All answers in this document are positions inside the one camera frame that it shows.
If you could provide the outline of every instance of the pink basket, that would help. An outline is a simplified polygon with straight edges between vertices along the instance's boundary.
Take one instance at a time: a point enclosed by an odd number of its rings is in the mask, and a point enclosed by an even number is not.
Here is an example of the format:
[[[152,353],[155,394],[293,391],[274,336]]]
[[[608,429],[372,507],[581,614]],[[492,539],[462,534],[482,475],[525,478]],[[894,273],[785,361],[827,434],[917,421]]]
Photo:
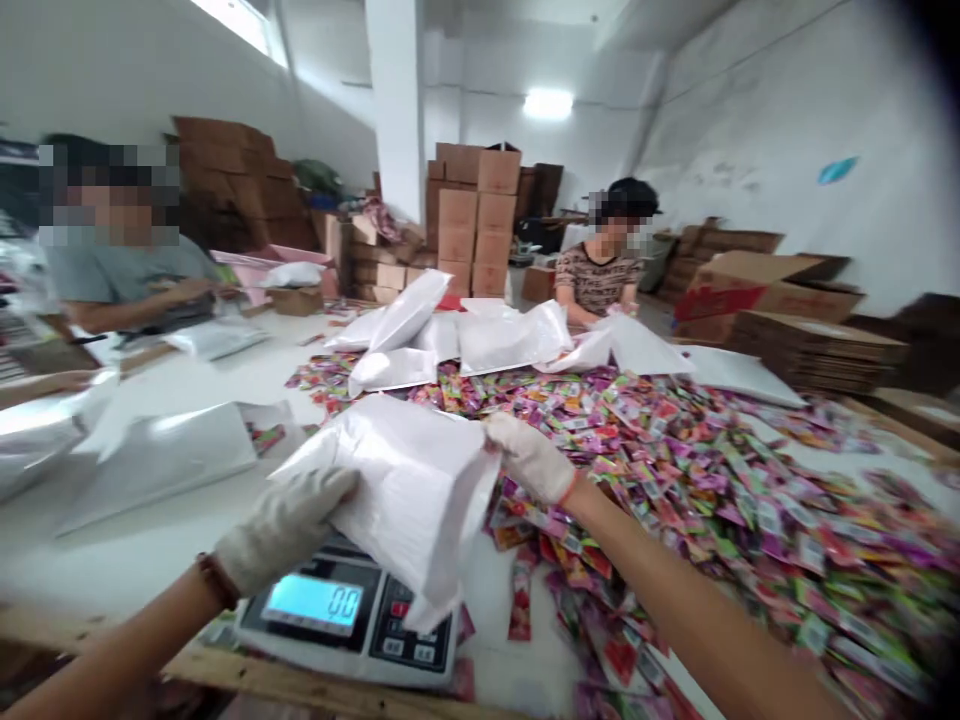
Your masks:
[[[230,266],[253,305],[263,305],[267,302],[266,290],[260,287],[260,284],[266,279],[267,273],[275,267],[291,262],[312,262],[315,265],[322,265],[324,270],[320,280],[320,289],[323,291],[323,296],[329,300],[336,300],[340,297],[337,271],[335,268],[329,267],[332,260],[329,255],[283,247],[282,245],[268,245],[263,250],[254,250],[243,255],[221,252],[220,250],[212,250],[210,254],[218,263]]]

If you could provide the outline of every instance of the weighing scale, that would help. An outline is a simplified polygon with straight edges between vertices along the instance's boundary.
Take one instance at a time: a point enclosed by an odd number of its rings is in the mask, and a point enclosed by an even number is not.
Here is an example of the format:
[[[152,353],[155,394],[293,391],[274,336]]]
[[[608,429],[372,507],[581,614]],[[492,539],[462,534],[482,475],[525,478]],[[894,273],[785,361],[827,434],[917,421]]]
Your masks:
[[[301,667],[367,682],[442,687],[453,677],[457,622],[403,629],[413,593],[337,533],[310,562],[237,611],[240,642]]]

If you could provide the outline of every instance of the white glove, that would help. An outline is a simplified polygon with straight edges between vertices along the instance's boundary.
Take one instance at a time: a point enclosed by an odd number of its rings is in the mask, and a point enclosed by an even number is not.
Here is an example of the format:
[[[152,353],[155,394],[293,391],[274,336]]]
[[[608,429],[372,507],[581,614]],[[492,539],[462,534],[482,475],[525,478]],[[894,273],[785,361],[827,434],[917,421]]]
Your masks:
[[[327,516],[359,477],[343,468],[312,470],[260,497],[253,514],[214,548],[241,597],[256,595],[321,548],[331,532]]]
[[[494,413],[484,427],[487,437],[503,448],[511,480],[541,502],[562,503],[573,486],[574,467],[546,435],[506,413]]]

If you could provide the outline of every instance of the ceiling light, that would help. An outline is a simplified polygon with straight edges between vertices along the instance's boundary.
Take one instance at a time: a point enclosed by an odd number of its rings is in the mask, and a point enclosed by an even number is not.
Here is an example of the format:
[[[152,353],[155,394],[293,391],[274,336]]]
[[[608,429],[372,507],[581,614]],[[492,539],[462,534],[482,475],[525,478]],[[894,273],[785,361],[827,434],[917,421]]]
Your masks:
[[[523,113],[539,120],[563,120],[573,109],[573,95],[564,90],[531,90]]]

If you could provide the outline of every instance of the white column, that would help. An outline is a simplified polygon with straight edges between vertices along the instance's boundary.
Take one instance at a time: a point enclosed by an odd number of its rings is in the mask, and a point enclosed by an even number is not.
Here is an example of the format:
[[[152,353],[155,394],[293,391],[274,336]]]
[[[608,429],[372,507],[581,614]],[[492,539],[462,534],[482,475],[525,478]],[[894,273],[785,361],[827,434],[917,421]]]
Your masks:
[[[383,200],[422,224],[423,2],[367,0],[366,14]]]

